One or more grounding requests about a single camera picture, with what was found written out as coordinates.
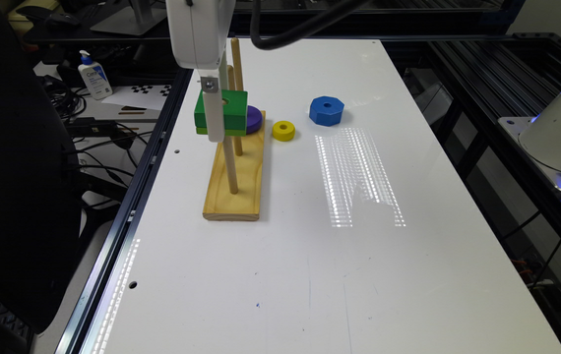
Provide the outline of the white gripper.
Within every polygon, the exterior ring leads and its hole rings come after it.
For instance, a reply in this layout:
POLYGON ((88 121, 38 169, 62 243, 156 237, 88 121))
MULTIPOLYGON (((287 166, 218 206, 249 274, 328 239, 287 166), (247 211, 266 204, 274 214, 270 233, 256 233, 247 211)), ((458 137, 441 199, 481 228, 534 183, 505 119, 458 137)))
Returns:
POLYGON ((200 69, 206 133, 212 143, 225 138, 222 90, 229 89, 225 44, 235 0, 167 0, 172 53, 186 69, 200 69))

